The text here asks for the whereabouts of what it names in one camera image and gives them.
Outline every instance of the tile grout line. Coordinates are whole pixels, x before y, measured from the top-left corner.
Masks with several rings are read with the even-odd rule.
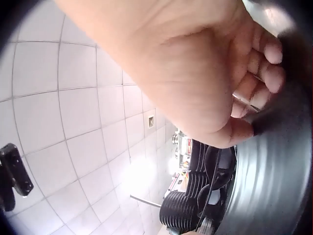
[[[142,113],[138,113],[138,114],[132,115],[132,116],[130,116],[130,117],[128,117],[128,118],[131,118],[131,117],[136,116],[136,115],[139,115],[139,114],[142,114]],[[71,137],[71,138],[67,138],[66,140],[71,140],[71,139],[73,139],[73,138],[76,138],[76,137],[79,137],[79,136],[82,136],[82,135],[85,135],[85,134],[91,133],[91,132],[93,132],[93,131],[97,131],[97,130],[100,130],[100,129],[102,129],[102,128],[106,128],[106,127],[108,127],[108,126],[110,126],[110,125],[113,125],[113,124],[115,124],[115,123],[117,123],[117,122],[122,121],[123,119],[118,120],[118,121],[113,122],[113,123],[109,123],[109,124],[108,124],[108,125],[106,125],[106,126],[102,126],[102,127],[100,127],[100,128],[97,128],[97,129],[94,129],[94,130],[88,131],[88,132],[86,132],[86,133],[83,133],[83,134],[80,134],[80,135],[76,135],[76,136],[73,136],[73,137]],[[42,148],[42,149],[39,149],[39,150],[36,150],[36,151],[30,152],[30,153],[27,153],[27,154],[25,154],[25,153],[24,153],[24,155],[23,155],[23,156],[29,156],[29,155],[32,155],[32,154],[37,153],[37,152],[39,152],[39,151],[41,151],[41,150],[44,150],[44,149],[50,148],[50,147],[52,147],[52,146],[55,146],[55,145],[57,145],[57,144],[59,144],[59,143],[62,143],[63,141],[64,141],[64,140],[59,141],[59,142],[57,142],[57,143],[54,143],[54,144],[52,144],[52,145],[49,145],[49,146],[47,146],[47,147],[44,147],[44,148]]]
[[[18,134],[18,139],[19,139],[19,141],[20,141],[20,145],[21,145],[22,151],[23,151],[23,153],[24,153],[24,149],[23,149],[23,146],[22,146],[22,143],[21,143],[21,139],[20,139],[20,136],[19,136],[18,127],[17,127],[17,123],[16,123],[15,110],[14,110],[14,101],[13,101],[13,70],[14,70],[14,60],[15,60],[15,52],[16,52],[17,44],[18,44],[18,40],[17,40],[17,42],[16,42],[15,49],[14,49],[13,66],[12,66],[12,106],[13,106],[13,116],[14,116],[14,122],[15,122],[16,131],[17,131],[17,134]],[[38,185],[38,183],[37,183],[37,181],[36,181],[36,179],[35,179],[35,176],[34,176],[32,170],[31,170],[31,168],[30,168],[30,165],[29,165],[29,163],[28,163],[28,161],[27,161],[26,156],[25,156],[25,161],[26,161],[26,163],[27,163],[27,165],[28,165],[28,167],[29,167],[29,171],[30,171],[30,173],[32,174],[32,176],[33,176],[33,178],[34,178],[35,183],[37,184],[37,186],[38,186],[38,188],[39,188],[41,194],[43,195],[43,199],[42,199],[42,200],[36,202],[34,205],[28,207],[27,209],[29,209],[29,208],[35,206],[37,203],[40,203],[40,202],[42,202],[42,201],[44,201],[44,200],[46,200],[47,203],[50,205],[50,203],[48,202],[46,196],[45,196],[44,193],[42,192],[41,188],[39,187],[39,185]],[[28,226],[27,226],[26,224],[24,224],[24,226],[25,226],[31,233],[33,233],[32,230],[31,230],[30,228],[28,228]]]
[[[65,136],[64,125],[63,125],[62,114],[61,114],[60,93],[59,93],[59,57],[60,57],[61,38],[62,38],[62,32],[63,32],[65,17],[66,17],[66,16],[64,15],[63,25],[62,25],[62,30],[61,30],[61,36],[60,36],[60,42],[59,42],[58,67],[57,67],[57,69],[58,69],[58,72],[57,72],[57,76],[58,76],[58,79],[57,79],[57,81],[58,81],[58,82],[57,82],[57,88],[58,88],[58,100],[59,100],[59,110],[60,110],[61,124],[62,124],[62,129],[63,129],[64,141],[65,141],[66,148],[67,148],[67,151],[68,151],[68,154],[69,154],[69,158],[70,158],[71,163],[72,163],[72,167],[73,167],[74,172],[75,172],[75,175],[76,175],[76,180],[78,181],[78,183],[79,183],[81,189],[83,190],[83,193],[84,193],[84,195],[85,195],[85,197],[86,197],[86,199],[87,199],[87,201],[88,201],[88,204],[89,204],[88,207],[90,207],[90,208],[92,209],[92,211],[94,212],[94,214],[96,215],[96,213],[95,213],[94,209],[92,208],[92,206],[91,206],[91,204],[90,204],[90,202],[89,202],[89,200],[88,200],[88,198],[87,198],[87,196],[86,196],[86,193],[85,193],[85,191],[84,191],[84,189],[83,189],[83,187],[82,187],[82,185],[81,185],[81,183],[80,183],[80,180],[79,180],[79,178],[78,178],[78,174],[77,174],[76,169],[75,169],[75,167],[74,167],[73,160],[72,160],[71,154],[70,154],[70,152],[69,152],[69,146],[68,146],[68,144],[67,144],[67,140],[66,140],[66,136]]]
[[[14,71],[14,61],[15,61],[15,52],[16,52],[17,44],[18,44],[18,43],[17,43],[17,41],[16,41],[16,42],[15,42],[15,48],[14,48],[14,55],[13,55],[13,64],[12,64],[12,77],[11,77],[11,79],[12,79],[12,80],[11,80],[12,98],[11,98],[11,100],[12,100],[12,109],[13,109],[14,123],[15,123],[16,132],[17,132],[17,135],[18,135],[18,140],[19,140],[19,142],[20,142],[21,149],[22,149],[22,151],[23,151],[23,155],[25,155],[25,152],[24,152],[24,149],[23,149],[23,146],[22,146],[22,142],[21,142],[21,138],[20,138],[20,135],[19,135],[19,132],[18,132],[18,126],[17,126],[16,118],[15,118],[14,101],[13,101],[13,71]],[[25,161],[26,161],[26,163],[27,163],[27,165],[28,165],[28,168],[29,168],[30,173],[32,174],[32,176],[33,176],[33,178],[34,178],[35,183],[37,184],[37,186],[38,186],[38,188],[39,188],[41,194],[43,195],[43,198],[42,198],[40,201],[36,202],[36,203],[42,202],[43,200],[45,200],[45,196],[44,196],[44,194],[43,194],[41,188],[39,187],[39,185],[38,185],[38,183],[37,183],[37,181],[36,181],[36,179],[35,179],[35,177],[34,177],[34,174],[32,173],[32,170],[30,169],[30,166],[29,166],[29,164],[28,164],[28,161],[27,161],[26,157],[25,157]],[[30,207],[25,208],[24,210],[20,211],[20,212],[17,213],[17,214],[15,214],[15,213],[12,211],[13,216],[17,216],[18,214],[20,214],[21,212],[27,210],[27,209],[30,208]],[[29,228],[27,227],[27,225],[26,225],[23,221],[21,221],[21,223],[33,234],[33,232],[31,231],[31,229],[29,229]]]
[[[89,47],[96,47],[95,45],[89,45],[89,44],[83,44],[83,43],[75,43],[75,42],[63,42],[63,41],[31,41],[31,40],[25,40],[25,41],[17,41],[17,43],[31,43],[31,42],[43,42],[43,43],[64,43],[64,44],[72,44],[72,45],[80,45],[80,46],[89,46]]]
[[[61,41],[61,38],[62,38],[62,32],[63,32],[63,27],[64,27],[64,21],[65,21],[65,15],[64,15],[64,18],[63,18],[63,23],[62,23],[62,27],[61,27],[61,34],[60,34],[60,41]],[[65,139],[65,133],[64,133],[64,128],[63,128],[63,122],[62,122],[62,116],[61,116],[61,107],[60,107],[60,96],[59,96],[59,57],[60,57],[60,47],[61,47],[61,43],[59,42],[59,48],[58,48],[58,61],[57,61],[57,92],[58,92],[58,101],[59,101],[59,110],[60,110],[60,117],[61,117],[61,124],[62,124],[62,129],[63,129],[63,134],[64,134],[64,140],[65,140],[65,143],[66,143],[66,147],[67,147],[67,150],[69,151],[69,148],[67,146],[67,142],[66,142],[66,139]],[[59,228],[57,228],[56,230],[54,230],[53,232],[51,232],[50,234],[54,233],[55,231],[57,231],[58,229],[62,228],[63,226],[66,226],[70,231],[72,231],[66,223],[64,223],[64,221],[61,219],[61,217],[57,214],[57,212],[54,210],[54,208],[52,207],[52,205],[50,204],[50,202],[48,201],[47,197],[44,195],[44,198],[46,199],[47,203],[49,204],[49,206],[51,207],[51,209],[54,211],[54,213],[57,215],[57,217],[59,217],[59,219],[63,222],[63,225]]]
[[[122,83],[124,83],[124,76],[122,73]],[[129,155],[129,163],[131,165],[131,153],[129,151],[129,144],[128,144],[128,134],[127,134],[127,127],[126,127],[126,114],[125,114],[125,99],[124,99],[124,86],[122,86],[122,92],[123,92],[123,108],[124,108],[124,122],[125,122],[125,130],[126,130],[126,139],[127,139],[127,150],[128,150],[128,155]]]
[[[98,98],[98,108],[99,108],[99,118],[100,118],[100,125],[101,125],[101,135],[102,135],[102,140],[103,140],[103,147],[104,147],[104,152],[105,152],[105,157],[106,157],[106,164],[104,165],[108,165],[108,169],[109,169],[109,173],[110,173],[110,179],[111,179],[111,182],[112,182],[112,185],[113,185],[113,190],[115,190],[115,187],[114,187],[114,184],[113,184],[113,179],[112,179],[112,174],[111,174],[111,170],[110,170],[110,167],[109,167],[109,160],[108,160],[108,155],[106,153],[106,148],[105,148],[105,143],[104,143],[104,136],[103,136],[103,131],[102,131],[102,121],[101,121],[101,114],[100,114],[100,102],[99,102],[99,93],[98,93],[98,60],[97,60],[97,53],[98,53],[98,47],[96,46],[95,47],[95,50],[96,50],[96,83],[97,83],[97,98]]]
[[[59,91],[70,91],[70,90],[78,90],[78,89],[89,89],[89,88],[104,88],[104,87],[120,87],[120,86],[135,86],[135,85],[112,85],[112,86],[86,86],[86,87],[73,87],[73,88],[64,88],[64,89],[59,89]],[[45,93],[50,93],[50,92],[57,92],[58,90],[52,90],[52,91],[43,91],[43,92],[38,92],[38,93],[32,93],[32,94],[27,94],[27,95],[22,95],[22,96],[16,96],[16,97],[10,97],[4,100],[1,100],[1,102],[5,102],[11,99],[19,99],[23,97],[28,97],[28,96],[34,96],[34,95],[40,95],[40,94],[45,94]]]

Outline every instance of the finger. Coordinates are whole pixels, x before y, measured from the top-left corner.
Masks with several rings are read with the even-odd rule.
[[[282,62],[283,53],[280,41],[258,23],[254,25],[252,47],[262,52],[271,64]]]
[[[249,54],[248,71],[258,76],[272,93],[277,93],[285,82],[284,69],[269,63],[264,55],[255,49]]]
[[[249,72],[240,81],[233,94],[243,103],[258,109],[262,109],[271,97],[271,92],[266,85]]]
[[[256,112],[257,111],[249,104],[243,103],[242,101],[234,97],[233,109],[231,114],[233,118],[243,118],[247,114]]]
[[[241,118],[230,117],[227,124],[210,135],[208,143],[212,146],[224,149],[245,141],[253,136],[252,125]]]

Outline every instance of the chrome part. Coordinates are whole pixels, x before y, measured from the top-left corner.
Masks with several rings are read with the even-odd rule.
[[[212,220],[204,218],[201,227],[198,228],[197,232],[204,235],[213,235]]]
[[[154,203],[154,202],[147,201],[147,200],[145,200],[145,199],[141,199],[141,198],[135,197],[135,196],[133,196],[133,195],[131,195],[131,198],[136,199],[137,201],[146,203],[146,204],[148,204],[148,205],[151,205],[151,206],[154,206],[154,207],[157,207],[157,208],[161,208],[161,205],[160,205],[160,204],[156,204],[156,203]]]

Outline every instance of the wall tile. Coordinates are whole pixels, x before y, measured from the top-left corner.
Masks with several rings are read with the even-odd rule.
[[[128,146],[132,147],[145,137],[142,113],[126,118]]]
[[[58,50],[57,43],[17,44],[13,69],[14,97],[57,90]]]
[[[66,225],[64,225],[51,235],[74,235],[74,233]]]
[[[47,200],[64,223],[81,214],[89,205],[78,180],[54,193]]]
[[[135,82],[132,80],[132,78],[123,71],[123,85],[134,85]]]
[[[114,189],[107,164],[84,176],[80,182],[90,204],[94,204]]]
[[[88,37],[84,31],[79,29],[67,16],[64,19],[61,42],[96,45],[95,41]]]
[[[18,218],[18,216],[13,216],[8,219],[10,225],[14,228],[15,232],[20,235],[34,235],[25,224]]]
[[[159,108],[156,108],[156,128],[165,126],[165,116]]]
[[[125,117],[142,113],[141,90],[137,86],[123,86]]]
[[[92,208],[102,223],[106,221],[118,207],[119,203],[114,190],[92,205]]]
[[[103,222],[103,227],[109,234],[112,234],[115,230],[121,226],[124,222],[125,217],[123,216],[121,209],[118,208],[106,221]]]
[[[125,120],[102,128],[102,132],[108,161],[116,158],[128,148]]]
[[[110,235],[106,228],[101,224],[90,235]]]
[[[130,158],[128,151],[123,152],[109,162],[109,168],[114,187],[122,183],[128,176],[130,169]]]
[[[26,159],[45,196],[77,179],[65,142],[28,155]]]
[[[42,1],[24,19],[18,40],[59,42],[63,20],[64,13],[54,1]]]
[[[120,204],[122,214],[125,217],[131,215],[131,213],[133,213],[137,207],[138,207],[137,200],[133,198],[128,198],[123,203]]]
[[[89,235],[99,225],[100,221],[91,207],[67,223],[75,235]]]
[[[97,48],[98,86],[122,85],[121,67],[102,49]]]
[[[101,127],[97,88],[60,91],[59,96],[67,139]]]
[[[157,132],[154,131],[145,138],[146,142],[146,156],[157,151]]]
[[[101,129],[69,139],[67,145],[79,178],[108,162]]]
[[[101,124],[103,127],[125,118],[123,87],[100,87],[98,88],[98,96]]]
[[[96,86],[95,47],[61,43],[59,89]]]
[[[151,109],[155,108],[155,105],[152,103],[152,101],[145,95],[145,93],[142,93],[142,108],[143,111],[149,111]]]
[[[15,43],[9,43],[0,57],[0,101],[12,97],[12,67]]]
[[[126,227],[126,225],[122,224],[117,230],[115,230],[115,232],[113,233],[113,235],[125,235],[125,234],[129,234],[128,228]]]
[[[34,235],[48,235],[63,223],[46,200],[18,214],[18,218]]]
[[[14,99],[14,110],[24,154],[64,140],[57,92]]]
[[[5,115],[0,115],[0,147],[2,148],[8,143],[13,143],[17,146],[20,155],[23,156],[24,153],[14,122],[12,100],[0,102],[0,110],[5,112]]]
[[[156,131],[156,145],[157,148],[165,144],[165,126]]]

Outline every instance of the fingernail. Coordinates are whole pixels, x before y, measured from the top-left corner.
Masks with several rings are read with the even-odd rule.
[[[266,45],[264,55],[271,64],[279,64],[283,60],[283,53],[276,45]]]

